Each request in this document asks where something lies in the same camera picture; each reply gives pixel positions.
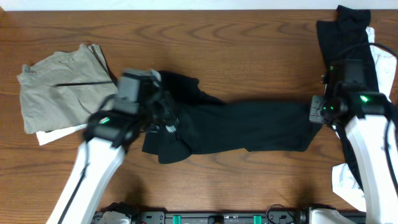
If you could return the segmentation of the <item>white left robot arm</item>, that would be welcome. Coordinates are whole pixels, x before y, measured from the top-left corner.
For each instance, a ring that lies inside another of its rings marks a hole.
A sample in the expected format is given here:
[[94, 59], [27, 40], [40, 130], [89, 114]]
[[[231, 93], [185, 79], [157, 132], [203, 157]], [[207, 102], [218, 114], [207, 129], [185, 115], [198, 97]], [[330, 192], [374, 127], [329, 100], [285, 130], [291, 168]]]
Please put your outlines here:
[[171, 98], [160, 81], [119, 81], [88, 118], [70, 177], [48, 223], [89, 223], [129, 146], [140, 133], [176, 125]]

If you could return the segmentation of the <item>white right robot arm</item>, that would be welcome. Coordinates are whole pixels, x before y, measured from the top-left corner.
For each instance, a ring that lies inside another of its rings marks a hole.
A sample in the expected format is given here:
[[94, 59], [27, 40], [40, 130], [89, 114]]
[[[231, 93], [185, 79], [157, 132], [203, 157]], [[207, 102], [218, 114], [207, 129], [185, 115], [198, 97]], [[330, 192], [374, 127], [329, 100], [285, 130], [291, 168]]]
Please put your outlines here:
[[397, 223], [397, 125], [386, 96], [370, 91], [315, 95], [309, 120], [336, 126], [352, 147], [366, 202], [366, 223]]

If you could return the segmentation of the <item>black logo t-shirt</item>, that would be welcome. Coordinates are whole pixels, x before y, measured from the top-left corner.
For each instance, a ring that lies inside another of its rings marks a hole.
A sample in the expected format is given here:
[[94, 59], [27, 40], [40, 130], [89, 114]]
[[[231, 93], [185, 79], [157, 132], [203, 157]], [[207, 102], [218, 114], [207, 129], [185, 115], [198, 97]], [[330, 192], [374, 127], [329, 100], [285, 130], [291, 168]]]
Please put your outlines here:
[[160, 76], [175, 102], [179, 124], [174, 133], [165, 127], [147, 133], [142, 151], [156, 155], [161, 164], [242, 148], [303, 152], [322, 127], [309, 121], [308, 103], [224, 103], [201, 91], [196, 78], [164, 70]]

